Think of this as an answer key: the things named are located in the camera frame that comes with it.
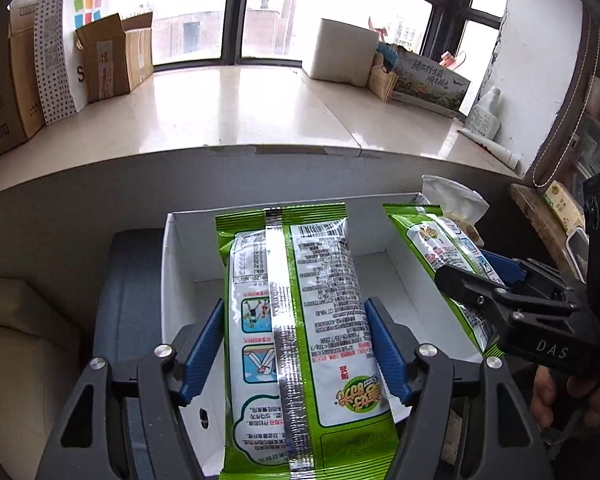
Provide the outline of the right hand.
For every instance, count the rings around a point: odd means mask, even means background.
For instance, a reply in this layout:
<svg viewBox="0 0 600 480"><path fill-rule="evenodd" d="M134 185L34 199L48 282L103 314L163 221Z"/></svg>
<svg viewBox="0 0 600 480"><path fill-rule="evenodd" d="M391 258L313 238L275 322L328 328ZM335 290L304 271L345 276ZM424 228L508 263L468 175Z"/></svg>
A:
<svg viewBox="0 0 600 480"><path fill-rule="evenodd" d="M582 436L595 434L600 431L600 385L597 385L595 380L586 382L577 377L570 377L566 390L560 391L550 370L539 366L533 383L530 413L538 427L545 430L554 422L557 402L576 403L577 399L581 398L585 398L585 411L574 432Z"/></svg>

